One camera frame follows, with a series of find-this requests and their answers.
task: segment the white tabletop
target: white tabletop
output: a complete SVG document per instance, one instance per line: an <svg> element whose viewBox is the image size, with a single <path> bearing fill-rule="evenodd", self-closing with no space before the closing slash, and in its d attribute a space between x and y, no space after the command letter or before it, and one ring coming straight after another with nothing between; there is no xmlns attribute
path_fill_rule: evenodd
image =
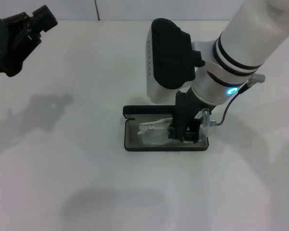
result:
<svg viewBox="0 0 289 231"><path fill-rule="evenodd" d="M203 41L227 25L176 23ZM129 153L122 107L150 104L149 28L61 21L0 74L0 231L289 231L289 39L206 152Z"/></svg>

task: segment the black stripe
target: black stripe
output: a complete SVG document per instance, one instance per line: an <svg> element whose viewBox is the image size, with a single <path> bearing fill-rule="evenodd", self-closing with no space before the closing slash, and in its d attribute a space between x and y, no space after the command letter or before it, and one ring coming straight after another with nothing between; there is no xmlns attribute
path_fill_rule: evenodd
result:
<svg viewBox="0 0 289 231"><path fill-rule="evenodd" d="M239 72L239 71L236 71L230 67L228 67L221 59L220 57L218 56L217 54L217 51L216 51L216 42L214 43L213 45L213 56L214 58L216 59L216 61L218 62L218 64L223 68L225 69L226 71L228 71L229 73L235 75L235 76L242 76L242 77L245 77L245 76L250 76L252 74L254 74L257 70L253 71L253 72L249 72L249 73L244 73L244 72Z"/></svg>
<svg viewBox="0 0 289 231"><path fill-rule="evenodd" d="M241 69L245 69L245 70L254 70L254 69L258 69L259 67L262 66L262 64L259 65L259 66L246 66L246 65L243 65L243 64L237 62L237 61L234 60L233 58L231 58L231 57L226 53L225 49L224 49L223 46L222 46L221 37L222 37L222 35L220 35L220 37L218 38L218 48L220 49L220 52L222 53L223 57L224 57L228 62L230 62L232 65L237 66L237 67L239 67L239 68L241 68Z"/></svg>
<svg viewBox="0 0 289 231"><path fill-rule="evenodd" d="M211 72L207 71L207 73L209 74L209 76L215 81L217 82L218 84L224 86L224 87L227 87L227 88L233 88L233 87L240 87L242 84L244 83L240 83L240 84L230 84L230 83L226 83L222 80L220 80L219 78L216 77L216 75L212 74Z"/></svg>

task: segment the white wall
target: white wall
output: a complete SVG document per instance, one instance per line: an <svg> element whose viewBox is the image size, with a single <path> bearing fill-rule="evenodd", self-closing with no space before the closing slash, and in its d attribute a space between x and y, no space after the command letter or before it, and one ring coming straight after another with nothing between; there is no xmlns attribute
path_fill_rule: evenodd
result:
<svg viewBox="0 0 289 231"><path fill-rule="evenodd" d="M47 5L57 19L97 20L94 0L0 0L0 18L32 12Z"/></svg>
<svg viewBox="0 0 289 231"><path fill-rule="evenodd" d="M101 20L229 20L243 0L97 0ZM97 20L94 0L0 0L0 17L48 5L57 19Z"/></svg>
<svg viewBox="0 0 289 231"><path fill-rule="evenodd" d="M229 20L243 0L97 0L102 20Z"/></svg>

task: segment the white table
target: white table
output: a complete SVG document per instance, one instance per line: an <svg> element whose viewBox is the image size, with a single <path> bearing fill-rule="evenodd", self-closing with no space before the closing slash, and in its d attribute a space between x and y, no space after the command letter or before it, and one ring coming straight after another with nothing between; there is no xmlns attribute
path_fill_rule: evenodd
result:
<svg viewBox="0 0 289 231"><path fill-rule="evenodd" d="M204 41L227 25L176 23ZM0 74L0 231L289 231L289 39L206 152L129 153L149 27L61 21Z"/></svg>

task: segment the blue led light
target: blue led light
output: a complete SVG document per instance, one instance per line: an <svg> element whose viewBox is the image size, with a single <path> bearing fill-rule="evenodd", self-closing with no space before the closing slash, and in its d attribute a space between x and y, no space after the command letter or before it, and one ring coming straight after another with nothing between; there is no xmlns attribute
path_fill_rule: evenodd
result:
<svg viewBox="0 0 289 231"><path fill-rule="evenodd" d="M237 91L237 88L231 88L227 91L228 95L232 95L233 93L235 93Z"/></svg>

